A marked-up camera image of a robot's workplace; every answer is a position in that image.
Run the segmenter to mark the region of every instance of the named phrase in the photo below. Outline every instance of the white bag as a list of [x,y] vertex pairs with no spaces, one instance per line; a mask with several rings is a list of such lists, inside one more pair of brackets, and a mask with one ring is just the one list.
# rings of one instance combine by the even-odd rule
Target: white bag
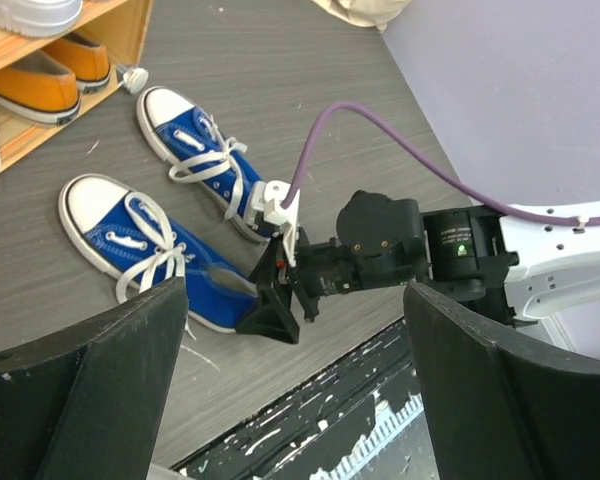
[[411,0],[313,0],[331,15],[358,27],[377,27],[398,16]]

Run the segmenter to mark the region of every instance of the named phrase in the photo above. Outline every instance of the gray wood-grain floor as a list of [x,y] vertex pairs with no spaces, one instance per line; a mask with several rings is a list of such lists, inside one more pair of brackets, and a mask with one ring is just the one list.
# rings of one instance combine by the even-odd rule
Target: gray wood-grain floor
[[[249,145],[267,179],[290,180],[304,138],[330,102],[361,102],[451,168],[377,32],[350,27],[309,0],[155,2],[143,65],[151,84],[185,93],[223,131]],[[69,243],[57,196],[76,175],[110,175],[150,194],[240,268],[261,249],[221,223],[197,186],[170,183],[134,123],[135,98],[116,93],[0,176],[0,350],[112,307],[114,281]],[[335,233],[357,189],[411,197],[424,210],[466,205],[375,127],[338,114],[324,131],[302,190],[314,241]],[[220,372],[183,351],[154,461],[168,466],[263,407],[400,315],[399,290],[328,298],[298,346],[223,336],[194,325]]]

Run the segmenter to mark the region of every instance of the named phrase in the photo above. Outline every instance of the blue sneaker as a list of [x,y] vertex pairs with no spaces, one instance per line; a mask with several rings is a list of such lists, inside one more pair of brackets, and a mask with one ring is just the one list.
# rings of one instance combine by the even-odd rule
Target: blue sneaker
[[165,278],[184,277],[189,316],[213,330],[235,332],[256,301],[255,285],[227,260],[168,218],[149,196],[112,178],[73,179],[62,189],[58,208],[78,251],[118,279],[121,303],[129,286],[144,291]]
[[179,93],[164,87],[146,90],[136,107],[140,130],[151,149],[171,163],[169,178],[202,184],[224,209],[225,220],[249,240],[264,243],[267,233],[244,221],[249,194],[260,175],[244,157],[247,146],[225,138],[213,117]]

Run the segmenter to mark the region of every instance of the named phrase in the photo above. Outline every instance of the shoe shelf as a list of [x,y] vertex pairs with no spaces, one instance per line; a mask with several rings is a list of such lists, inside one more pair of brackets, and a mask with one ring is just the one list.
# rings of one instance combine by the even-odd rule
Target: shoe shelf
[[[111,61],[112,75],[107,88],[98,93],[82,96],[80,114],[77,118],[114,93],[120,86],[124,85],[129,91],[135,91],[138,86],[144,85],[146,74],[140,80],[140,85],[136,81],[132,88],[129,85],[129,78],[123,75],[123,72],[134,73],[133,66],[140,62],[152,6],[153,0],[85,1],[80,19],[65,33],[79,31],[82,35],[105,45]],[[57,38],[26,38],[0,30],[0,69],[39,50]],[[0,107],[1,172],[60,130],[70,126],[71,123],[58,127],[36,125]]]

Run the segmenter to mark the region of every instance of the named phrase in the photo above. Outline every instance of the white shoe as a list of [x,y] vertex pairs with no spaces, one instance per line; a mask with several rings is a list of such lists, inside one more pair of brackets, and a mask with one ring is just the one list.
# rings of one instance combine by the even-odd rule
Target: white shoe
[[0,0],[0,28],[25,37],[54,37],[80,18],[82,0]]

